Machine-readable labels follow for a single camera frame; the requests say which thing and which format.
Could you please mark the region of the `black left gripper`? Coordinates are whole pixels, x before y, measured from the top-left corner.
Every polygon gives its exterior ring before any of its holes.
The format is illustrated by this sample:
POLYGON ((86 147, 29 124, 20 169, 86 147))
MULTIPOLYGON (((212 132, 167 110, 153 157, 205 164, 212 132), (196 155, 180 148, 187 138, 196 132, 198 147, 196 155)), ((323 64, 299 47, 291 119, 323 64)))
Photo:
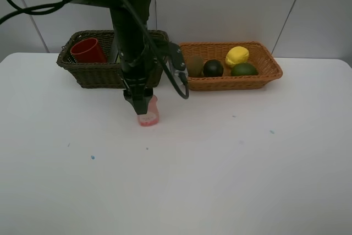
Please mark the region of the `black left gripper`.
POLYGON ((151 51, 143 51, 131 62, 128 62, 125 52, 120 52, 119 60, 120 76, 125 86, 124 98, 137 115, 146 114, 153 97, 153 88, 160 83, 162 67, 151 51))

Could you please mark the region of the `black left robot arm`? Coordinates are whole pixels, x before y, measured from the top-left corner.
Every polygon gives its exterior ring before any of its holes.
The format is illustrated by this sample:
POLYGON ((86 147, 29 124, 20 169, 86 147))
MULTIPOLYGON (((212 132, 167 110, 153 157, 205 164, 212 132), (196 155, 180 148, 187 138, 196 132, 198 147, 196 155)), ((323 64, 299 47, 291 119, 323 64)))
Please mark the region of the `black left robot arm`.
POLYGON ((147 29, 151 0, 61 0, 56 3, 20 8, 11 0, 15 9, 1 18, 1 23, 21 14, 47 15, 68 3, 105 7, 111 14, 114 45, 120 58, 121 79, 124 83, 124 98, 136 114, 146 114, 153 90, 147 87, 156 46, 147 29))

